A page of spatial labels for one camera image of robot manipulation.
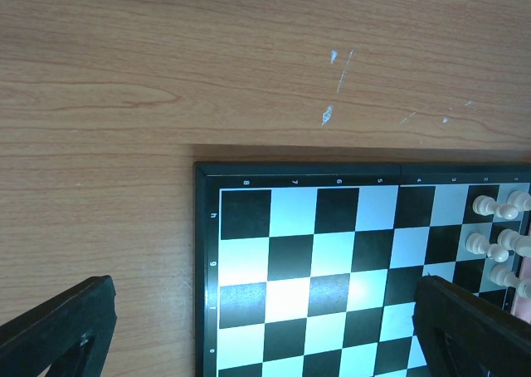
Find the black square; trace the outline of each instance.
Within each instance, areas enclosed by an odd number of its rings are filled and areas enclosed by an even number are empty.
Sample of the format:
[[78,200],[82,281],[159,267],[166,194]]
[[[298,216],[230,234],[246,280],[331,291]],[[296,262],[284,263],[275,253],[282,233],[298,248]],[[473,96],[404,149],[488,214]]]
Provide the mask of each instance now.
[[392,371],[407,369],[412,338],[378,342],[374,374],[383,375]]
[[349,283],[349,273],[312,277],[309,283],[308,316],[345,312]]
[[309,277],[314,235],[270,237],[267,280]]
[[265,324],[264,361],[291,358],[304,354],[306,319]]
[[481,292],[478,297],[482,298],[499,309],[504,309],[505,294],[507,289]]
[[388,269],[391,261],[394,230],[372,230],[356,232],[352,272]]
[[430,226],[435,186],[398,188],[395,228]]
[[422,277],[422,267],[399,267],[389,269],[383,305],[415,302],[415,290]]
[[356,229],[359,188],[317,190],[315,233],[353,232]]
[[421,366],[414,369],[408,369],[406,377],[431,377],[431,375],[428,366]]
[[452,283],[472,293],[479,292],[484,267],[484,259],[456,262]]
[[266,321],[266,284],[220,288],[219,327],[248,326]]
[[498,242],[499,234],[505,229],[514,230],[516,233],[520,233],[520,221],[494,222],[490,229],[490,243]]
[[378,342],[383,308],[347,312],[343,348]]
[[494,200],[496,200],[498,198],[498,191],[498,184],[470,186],[468,188],[468,194],[466,195],[465,216],[463,217],[463,223],[492,222],[494,217],[493,215],[488,215],[486,217],[483,215],[478,215],[474,212],[474,209],[472,209],[472,204],[479,196],[492,197]]
[[341,365],[341,350],[306,355],[302,377],[338,377]]
[[262,377],[262,363],[219,370],[219,377]]
[[455,261],[460,235],[461,225],[431,227],[424,263]]
[[222,191],[222,240],[269,237],[270,190]]

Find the board border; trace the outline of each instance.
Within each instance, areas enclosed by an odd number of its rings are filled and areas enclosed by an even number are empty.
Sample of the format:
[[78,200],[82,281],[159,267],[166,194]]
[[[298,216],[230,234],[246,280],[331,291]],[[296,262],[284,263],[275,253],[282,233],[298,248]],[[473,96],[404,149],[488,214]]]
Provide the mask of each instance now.
[[[217,246],[209,245],[211,241],[217,242],[219,220],[218,218],[208,218],[208,214],[215,208],[219,213],[219,193],[220,189],[233,189],[241,187],[242,183],[231,184],[236,177],[240,180],[248,180],[246,186],[249,189],[264,187],[308,187],[308,186],[360,186],[360,185],[433,185],[433,184],[478,184],[478,180],[484,180],[486,184],[503,184],[513,181],[531,183],[531,165],[528,164],[396,164],[396,163],[212,163],[196,162],[193,165],[195,175],[195,270],[194,270],[194,304],[193,310],[195,325],[195,348],[196,348],[196,376],[211,377],[216,376],[216,357],[212,353],[212,360],[209,360],[210,350],[208,347],[216,348],[216,341],[212,337],[206,337],[205,326],[212,323],[212,318],[207,317],[209,303],[217,304],[216,295],[207,297],[210,290],[205,290],[205,284],[217,282],[217,266],[208,268],[209,259],[216,254],[212,254],[212,248]],[[456,174],[456,180],[452,180],[449,175]],[[385,182],[371,180],[375,175],[385,177]],[[256,178],[271,179],[277,178],[275,184],[264,185],[259,179],[259,183],[252,184]],[[329,178],[321,184],[317,180]],[[520,227],[521,234],[529,232],[529,212],[523,216]],[[522,258],[515,257],[513,265],[514,272],[521,268]],[[514,302],[514,289],[508,289],[505,296],[504,309],[510,310]]]

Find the white rook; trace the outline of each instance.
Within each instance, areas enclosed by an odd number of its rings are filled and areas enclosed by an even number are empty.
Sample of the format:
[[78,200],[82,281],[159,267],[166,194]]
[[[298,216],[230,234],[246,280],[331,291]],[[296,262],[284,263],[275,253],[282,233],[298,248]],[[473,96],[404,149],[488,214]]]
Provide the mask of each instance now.
[[507,199],[507,204],[514,205],[520,212],[531,211],[531,194],[525,192],[512,192]]
[[498,204],[492,197],[479,196],[472,203],[472,209],[479,215],[496,215],[503,219],[515,219],[518,217],[518,209],[511,204]]
[[490,280],[498,286],[514,287],[519,296],[531,298],[531,279],[518,279],[505,265],[496,265],[490,271]]
[[466,249],[476,255],[487,254],[497,262],[505,262],[509,258],[509,251],[499,244],[490,244],[487,237],[479,233],[472,233],[466,239]]
[[502,231],[498,236],[498,244],[508,250],[514,250],[522,257],[531,257],[531,237],[522,236],[514,230]]

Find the wood grain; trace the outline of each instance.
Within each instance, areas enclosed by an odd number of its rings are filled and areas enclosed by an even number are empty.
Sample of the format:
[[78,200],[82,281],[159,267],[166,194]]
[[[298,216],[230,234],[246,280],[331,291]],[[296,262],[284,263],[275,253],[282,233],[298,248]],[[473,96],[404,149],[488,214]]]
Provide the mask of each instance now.
[[104,374],[194,375],[193,162],[529,162],[529,16],[529,0],[0,0],[0,323],[111,274]]

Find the chessboard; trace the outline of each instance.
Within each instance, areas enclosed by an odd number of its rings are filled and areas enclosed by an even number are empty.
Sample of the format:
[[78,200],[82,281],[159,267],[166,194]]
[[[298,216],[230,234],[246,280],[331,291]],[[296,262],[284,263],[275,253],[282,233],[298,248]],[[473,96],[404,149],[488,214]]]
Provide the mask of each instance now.
[[465,241],[525,234],[529,212],[508,221],[472,203],[530,182],[525,166],[197,164],[197,376],[427,377],[418,280],[510,310],[514,289]]

